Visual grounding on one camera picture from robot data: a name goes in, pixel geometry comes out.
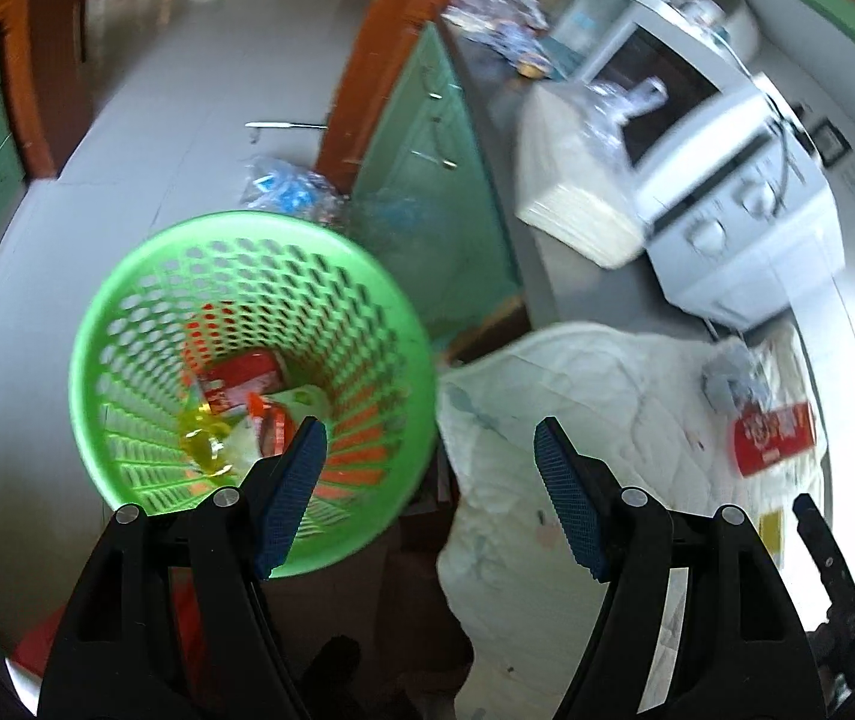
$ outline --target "kitchen counter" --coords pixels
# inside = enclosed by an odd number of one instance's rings
[[[606,271],[517,218],[517,116],[533,84],[548,81],[522,79],[502,56],[467,40],[444,20],[438,20],[438,30],[462,85],[500,204],[531,324],[539,328],[583,320],[631,332],[706,340],[709,336],[699,319],[664,299],[646,255],[616,271]]]

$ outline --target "trash basket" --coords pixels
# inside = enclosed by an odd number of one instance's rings
[[[381,533],[416,490],[434,445],[434,370],[404,294],[360,247],[283,215],[195,218],[119,265],[80,324],[70,412],[80,456],[114,509],[195,506],[236,484],[179,448],[189,373],[248,348],[280,353],[290,384],[333,411],[328,460],[287,562],[337,562]]]

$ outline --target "red snack box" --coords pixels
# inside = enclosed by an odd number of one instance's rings
[[[808,401],[769,413],[747,413],[733,423],[733,456],[744,476],[800,454],[814,443]]]
[[[270,394],[286,389],[284,362],[270,349],[252,349],[213,362],[198,374],[211,413],[233,415],[248,405],[248,394]]]

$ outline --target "white quilt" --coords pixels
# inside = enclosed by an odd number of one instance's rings
[[[738,473],[730,423],[701,391],[704,363],[719,349],[560,324],[443,377],[438,420],[462,498],[438,572],[474,649],[458,718],[551,718],[604,598],[605,586],[571,557],[534,465],[534,429],[545,416],[560,420],[581,454],[606,461],[621,485],[638,485],[671,509],[712,515],[736,503],[757,523],[772,509],[790,512],[802,491],[823,504],[826,443],[816,407],[814,450],[748,479]],[[757,351],[775,405],[813,404],[792,326]],[[782,576],[810,625],[826,604],[818,604],[813,564],[791,538],[792,515],[784,522]],[[673,574],[642,709],[664,699],[673,670],[685,586],[683,572]]]

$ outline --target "white floor tile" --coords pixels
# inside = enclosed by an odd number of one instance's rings
[[[110,271],[150,234],[238,207],[265,152],[309,166],[369,0],[88,0],[97,119],[0,247],[0,642],[64,603],[109,512],[78,456],[67,369]]]

